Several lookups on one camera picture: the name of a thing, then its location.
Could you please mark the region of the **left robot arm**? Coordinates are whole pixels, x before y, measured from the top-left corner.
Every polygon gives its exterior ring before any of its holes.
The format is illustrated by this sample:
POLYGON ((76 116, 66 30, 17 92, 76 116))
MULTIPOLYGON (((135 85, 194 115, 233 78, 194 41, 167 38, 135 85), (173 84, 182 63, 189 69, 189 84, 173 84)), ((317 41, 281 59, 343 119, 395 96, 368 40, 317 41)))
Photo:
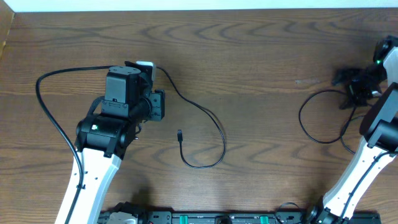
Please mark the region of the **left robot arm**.
POLYGON ((143 121, 161 121, 165 93, 153 89, 152 62, 112 66, 105 95, 93 101, 76 127, 77 159, 58 212, 57 223, 96 223, 108 187, 143 121))

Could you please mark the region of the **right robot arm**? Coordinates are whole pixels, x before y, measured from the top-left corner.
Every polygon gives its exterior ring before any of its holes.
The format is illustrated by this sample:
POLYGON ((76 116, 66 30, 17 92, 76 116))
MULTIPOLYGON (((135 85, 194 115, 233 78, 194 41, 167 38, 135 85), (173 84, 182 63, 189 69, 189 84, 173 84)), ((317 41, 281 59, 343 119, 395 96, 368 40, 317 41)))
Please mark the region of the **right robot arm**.
POLYGON ((397 157, 397 37, 388 35, 376 44, 368 67, 338 70, 331 83, 345 87, 342 110, 367 106, 371 99, 376 102, 363 116, 351 162, 304 223, 351 223, 363 194, 397 157))

